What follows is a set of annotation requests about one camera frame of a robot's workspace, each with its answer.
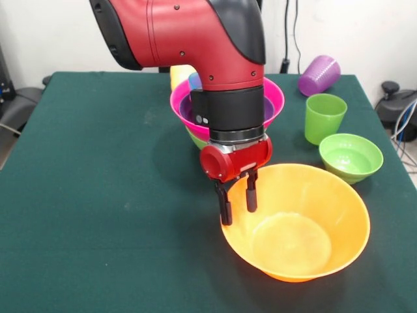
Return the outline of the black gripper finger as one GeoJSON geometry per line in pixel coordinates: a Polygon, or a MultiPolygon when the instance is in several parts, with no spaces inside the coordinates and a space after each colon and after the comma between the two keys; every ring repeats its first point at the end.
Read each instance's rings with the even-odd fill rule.
{"type": "Polygon", "coordinates": [[[231,213],[231,203],[228,199],[227,191],[221,181],[215,181],[214,184],[220,206],[221,222],[224,226],[230,226],[233,223],[233,219],[231,213]]]}
{"type": "Polygon", "coordinates": [[[257,170],[251,169],[248,172],[247,189],[246,189],[247,210],[251,213],[256,212],[257,210],[257,193],[256,193],[257,178],[258,178],[257,170]]]}

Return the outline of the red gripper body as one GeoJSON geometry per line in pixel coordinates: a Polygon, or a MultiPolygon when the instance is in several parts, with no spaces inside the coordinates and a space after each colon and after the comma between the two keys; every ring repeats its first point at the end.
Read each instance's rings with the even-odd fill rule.
{"type": "Polygon", "coordinates": [[[273,152],[271,139],[265,135],[260,140],[238,145],[221,145],[209,142],[200,152],[200,163],[206,175],[223,183],[241,173],[264,166],[273,152]]]}

